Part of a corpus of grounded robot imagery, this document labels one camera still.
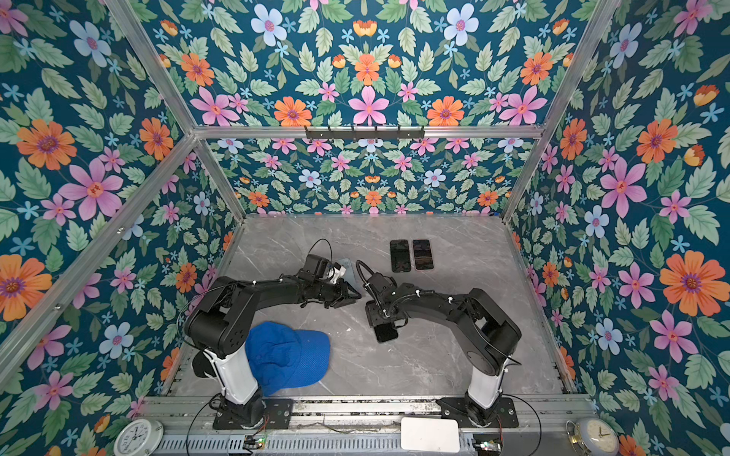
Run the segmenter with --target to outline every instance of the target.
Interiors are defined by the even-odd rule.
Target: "marble surface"
[[[506,393],[560,393],[555,353],[546,328],[532,307],[523,273],[512,256],[497,217],[249,217],[238,251],[226,271],[235,279],[271,279],[299,270],[307,250],[320,237],[332,244],[334,259],[362,260],[374,271],[446,293],[489,293],[522,331]],[[390,240],[429,239],[435,268],[391,273]],[[325,242],[314,253],[329,256]],[[445,326],[410,320],[394,341],[378,344],[364,311],[366,298],[341,309],[321,304],[276,306],[257,312],[253,324],[272,321],[293,329],[323,331],[331,340],[330,366],[317,384],[281,390],[277,395],[461,395],[472,366]],[[183,363],[173,395],[213,395],[218,384],[198,379]]]

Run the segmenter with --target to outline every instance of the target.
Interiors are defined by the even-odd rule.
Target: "orange flower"
[[[565,31],[566,28],[568,28],[568,24],[570,24],[570,21],[567,19],[560,19],[558,22],[555,23],[553,26],[553,33],[555,35],[559,35]]]
[[[180,290],[181,293],[187,293],[195,285],[195,279],[198,278],[196,267],[192,263],[184,264],[180,267],[180,272],[177,273],[177,283],[175,287]]]
[[[720,91],[714,85],[703,85],[694,93],[694,103],[696,106],[704,106],[720,95]]]
[[[374,20],[368,20],[367,22],[356,20],[353,22],[353,30],[357,36],[373,36],[377,30],[377,22]]]
[[[545,284],[552,288],[558,284],[560,271],[556,269],[554,264],[548,261],[542,268],[542,278],[545,279]]]
[[[704,262],[700,252],[687,250],[684,259],[675,253],[666,261],[669,269],[662,269],[659,282],[668,285],[664,296],[671,304],[680,302],[680,312],[697,316],[697,306],[706,316],[719,313],[720,301],[730,300],[730,285],[719,280],[725,269],[717,260]]]
[[[231,245],[231,241],[233,241],[233,231],[229,231],[224,237],[223,237],[223,251],[225,252],[228,250],[228,247]]]
[[[398,68],[401,66],[403,62],[401,61],[401,58],[395,54],[391,54],[390,57],[388,57],[388,66],[391,68]]]
[[[332,59],[332,66],[335,68],[344,68],[346,63],[345,56],[342,54],[335,55]]]
[[[575,369],[573,369],[575,362],[573,361],[573,357],[568,355],[568,350],[566,350],[565,347],[560,347],[560,353],[563,355],[563,361],[565,361],[565,366],[568,369],[568,375],[570,375],[570,378],[575,380]]]
[[[165,357],[165,361],[162,362],[162,372],[160,372],[160,380],[163,382],[167,380],[167,376],[170,375],[170,369],[172,369],[172,365],[175,364],[175,360],[180,355],[180,349],[175,347],[172,349],[172,352],[169,354],[169,356]]]
[[[689,166],[700,166],[704,161],[704,149],[701,145],[695,144],[685,152],[685,163]]]
[[[370,206],[375,207],[383,202],[383,197],[380,196],[378,192],[369,192],[365,197],[365,202],[367,202]]]
[[[162,26],[162,29],[165,30],[170,36],[177,36],[177,26],[174,23],[165,19],[160,22],[160,25]]]
[[[283,127],[308,127],[312,125],[312,113],[302,100],[294,101],[294,98],[285,96],[284,101],[277,101],[274,107],[276,120],[281,122]]]
[[[429,109],[427,117],[431,119],[429,125],[432,127],[456,127],[458,121],[464,118],[464,105],[460,100],[454,101],[454,97],[445,96],[443,101],[436,100],[433,109]]]
[[[30,155],[28,161],[35,166],[54,171],[61,169],[61,165],[71,163],[71,158],[76,156],[76,140],[68,131],[64,131],[61,124],[53,122],[46,123],[45,120],[36,119],[33,121],[33,128],[28,130],[23,127],[18,130],[18,150],[23,155]]]
[[[583,119],[573,121],[563,130],[563,139],[560,140],[561,155],[568,160],[574,160],[576,155],[583,151],[583,141],[588,138],[588,131]]]
[[[637,147],[637,154],[644,163],[659,163],[664,160],[664,154],[670,153],[677,142],[679,131],[676,126],[671,126],[670,119],[662,119],[661,123],[654,120],[647,127],[648,131],[642,131],[639,135],[640,146]]]
[[[269,205],[269,197],[262,195],[259,192],[249,193],[248,199],[250,199],[251,203],[255,204],[257,207],[266,207]]]
[[[380,69],[380,64],[375,61],[375,57],[372,54],[363,54],[360,56],[360,61],[355,63],[355,71],[357,77],[365,85],[372,85],[374,81],[380,77],[377,70]]]
[[[523,84],[537,85],[548,77],[548,71],[553,68],[553,56],[539,52],[525,62],[525,68],[520,72]]]
[[[215,73],[210,69],[210,63],[204,58],[199,58],[197,54],[182,54],[180,66],[184,72],[187,72],[185,75],[188,79],[195,81],[197,85],[205,87],[213,84]]]
[[[99,447],[94,447],[88,453],[84,453],[81,456],[107,456],[107,451],[103,448],[99,449]]]
[[[45,264],[35,258],[23,263],[20,255],[0,256],[0,310],[9,322],[26,316],[26,306],[33,309],[43,297],[39,290],[51,286],[50,274],[41,274]]]
[[[619,437],[618,443],[620,444],[618,452],[621,456],[646,456],[644,449],[631,436]]]
[[[104,432],[109,425],[110,419],[111,415],[104,415],[103,417],[99,418],[99,421],[97,421],[96,424],[93,426],[93,431],[97,434]]]
[[[145,150],[148,154],[154,155],[157,161],[162,161],[173,146],[169,128],[167,125],[162,125],[157,117],[144,119],[142,127],[144,128],[139,130],[139,138],[145,141]]]
[[[497,202],[497,198],[499,198],[497,192],[487,191],[479,195],[477,201],[479,201],[480,206],[491,206],[492,204]]]

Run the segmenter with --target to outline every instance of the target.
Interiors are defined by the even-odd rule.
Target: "metal beam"
[[[241,203],[236,198],[231,181],[228,180],[228,177],[223,173],[223,168],[220,166],[220,163],[215,159],[215,155],[210,149],[208,141],[199,139],[198,144],[195,146],[195,151],[203,163],[203,167],[208,171],[211,182],[215,184],[215,187],[220,192],[221,198],[226,202],[228,210],[233,212],[233,216],[238,223],[243,223],[246,214],[244,214]]]
[[[43,299],[23,318],[0,345],[0,390],[15,375],[23,361],[31,354],[38,341],[48,334],[64,309],[86,286],[88,278],[122,239],[137,217],[149,206],[162,185],[185,161],[195,139],[184,136],[152,171],[137,191],[122,205],[99,235],[79,254]]]
[[[618,8],[621,0],[599,0],[596,5],[596,9],[593,11],[591,19],[588,21],[588,25],[585,27],[583,36],[580,38],[580,43],[575,50],[575,56],[573,61],[565,73],[565,78],[560,84],[560,88],[553,98],[553,103],[550,105],[547,115],[545,116],[544,134],[539,139],[537,144],[532,147],[530,156],[522,167],[515,187],[512,189],[512,195],[510,196],[510,204],[507,205],[507,209],[502,214],[503,220],[507,221],[512,217],[512,214],[517,209],[517,205],[522,199],[527,187],[532,179],[532,175],[537,170],[540,163],[540,157],[548,149],[550,141],[555,135],[555,131],[558,128],[560,119],[563,117],[565,110],[568,107],[570,99],[573,97],[575,89],[578,88],[580,79],[583,77],[585,68],[588,66],[588,62],[593,58],[593,54],[596,52],[599,41],[603,36],[606,28],[611,22],[613,13]]]
[[[132,46],[135,56],[142,62],[142,66],[147,70],[150,80],[157,87],[157,91],[162,95],[167,107],[170,108],[170,112],[175,117],[182,132],[184,134],[192,133],[196,125],[195,119],[183,96],[180,95],[172,82],[167,69],[162,65],[159,52],[155,49],[144,27],[142,27],[142,23],[139,22],[139,18],[134,13],[129,1],[107,0],[105,3]]]
[[[313,131],[337,132],[346,134],[353,131],[351,127],[332,127],[332,128],[315,128],[309,129]],[[363,132],[372,133],[373,138],[379,137],[377,132],[388,132],[393,134],[398,127],[383,126],[377,127],[355,127],[355,132],[360,136]],[[538,125],[520,125],[511,127],[508,125],[488,126],[488,127],[424,127],[423,133],[426,138],[523,138],[538,139],[542,137],[544,128]],[[306,139],[307,129],[295,127],[247,127],[245,125],[231,125],[229,127],[211,127],[199,126],[195,128],[195,135],[201,139],[222,139],[222,138],[294,138]]]

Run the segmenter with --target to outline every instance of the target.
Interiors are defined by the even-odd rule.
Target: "alarm clock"
[[[568,421],[565,428],[573,450],[580,456],[615,456],[618,452],[616,432],[604,420],[582,418]]]
[[[162,441],[162,423],[157,420],[134,420],[122,429],[114,442],[115,456],[148,456]]]

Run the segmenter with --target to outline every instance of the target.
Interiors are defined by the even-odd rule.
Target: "black smartphone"
[[[410,248],[406,239],[391,241],[391,269],[393,272],[410,271]]]
[[[420,271],[434,268],[431,242],[428,239],[413,239],[413,262]]]

